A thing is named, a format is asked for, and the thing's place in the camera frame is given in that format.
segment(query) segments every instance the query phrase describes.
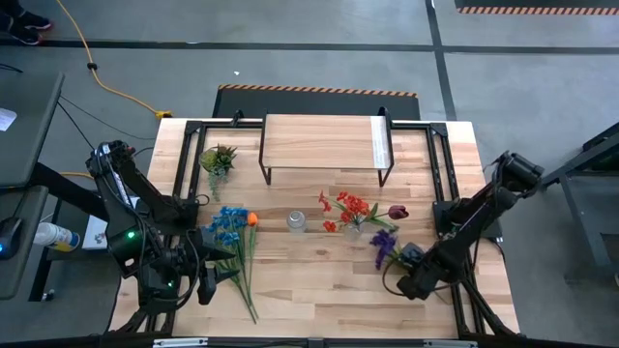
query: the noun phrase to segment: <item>shoe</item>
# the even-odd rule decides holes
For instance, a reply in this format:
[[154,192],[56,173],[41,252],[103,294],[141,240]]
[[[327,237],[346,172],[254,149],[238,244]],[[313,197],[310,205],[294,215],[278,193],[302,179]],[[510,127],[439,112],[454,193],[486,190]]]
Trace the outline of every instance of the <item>shoe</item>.
[[28,45],[37,45],[43,40],[39,33],[26,29],[17,22],[14,22],[11,28],[9,28],[9,35]]
[[27,11],[16,20],[26,29],[48,30],[51,28],[51,21],[49,19]]

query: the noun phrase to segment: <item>orange and black stripe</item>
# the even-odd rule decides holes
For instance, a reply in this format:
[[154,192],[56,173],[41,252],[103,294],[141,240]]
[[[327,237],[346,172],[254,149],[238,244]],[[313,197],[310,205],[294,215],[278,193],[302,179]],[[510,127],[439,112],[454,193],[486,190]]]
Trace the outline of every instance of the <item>orange and black stripe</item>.
[[466,6],[457,11],[465,15],[619,15],[619,9],[616,8]]
[[399,91],[364,90],[355,88],[327,88],[327,87],[295,87],[295,86],[266,86],[266,85],[244,85],[244,84],[223,84],[220,90],[256,90],[256,91],[288,91],[288,92],[315,92],[315,93],[343,93],[373,96],[398,96],[417,98],[417,93]]

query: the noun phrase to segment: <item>glass vase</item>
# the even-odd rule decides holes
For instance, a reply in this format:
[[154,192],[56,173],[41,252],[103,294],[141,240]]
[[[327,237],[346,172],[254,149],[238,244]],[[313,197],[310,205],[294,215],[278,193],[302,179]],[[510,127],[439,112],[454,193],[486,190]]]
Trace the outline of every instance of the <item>glass vase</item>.
[[344,227],[344,239],[348,242],[357,242],[364,233],[364,223],[349,223]]

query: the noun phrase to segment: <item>dark red tulip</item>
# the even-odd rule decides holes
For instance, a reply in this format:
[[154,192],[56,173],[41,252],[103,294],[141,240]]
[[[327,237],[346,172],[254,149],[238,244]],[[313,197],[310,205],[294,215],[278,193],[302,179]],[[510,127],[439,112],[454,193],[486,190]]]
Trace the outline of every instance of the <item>dark red tulip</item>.
[[406,207],[404,206],[389,207],[389,212],[387,213],[387,215],[391,219],[408,218],[408,212],[406,212]]

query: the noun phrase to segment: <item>gray floor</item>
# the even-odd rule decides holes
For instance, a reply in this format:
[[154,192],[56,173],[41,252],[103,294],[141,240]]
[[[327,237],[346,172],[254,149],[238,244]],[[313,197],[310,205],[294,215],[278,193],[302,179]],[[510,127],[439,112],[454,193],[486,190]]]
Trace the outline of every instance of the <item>gray floor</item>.
[[[76,38],[55,2],[22,3],[55,20],[51,39]],[[64,3],[89,40],[432,43],[423,0]],[[464,15],[456,12],[451,0],[434,3],[443,44],[613,47],[619,43],[619,21],[612,16]],[[248,83],[413,91],[420,94],[424,120],[446,119],[433,53],[94,49],[93,54],[105,82],[181,117],[210,115],[219,84]],[[63,71],[67,98],[124,130],[144,137],[156,134],[158,122],[148,111],[94,83],[82,49],[0,46],[0,62],[27,72]],[[509,149],[549,171],[619,119],[615,55],[448,54],[446,63],[457,118],[474,123],[484,164]],[[8,72],[0,71],[0,78],[4,73]],[[120,138],[136,148],[152,144],[102,128],[69,110],[93,142]],[[57,170],[83,171],[87,156],[87,145],[66,116],[57,112],[42,161]],[[148,162],[149,155],[142,156],[138,166],[146,170]],[[619,293],[614,281],[569,285],[564,280],[565,273],[590,260],[562,192],[551,188],[518,203],[501,223],[522,332],[536,338],[619,345]],[[38,252],[31,257],[29,275]],[[115,269],[104,261],[59,264],[50,278],[50,286],[59,292],[56,302],[0,303],[0,310],[14,313],[0,316],[0,341],[101,333],[116,285]]]

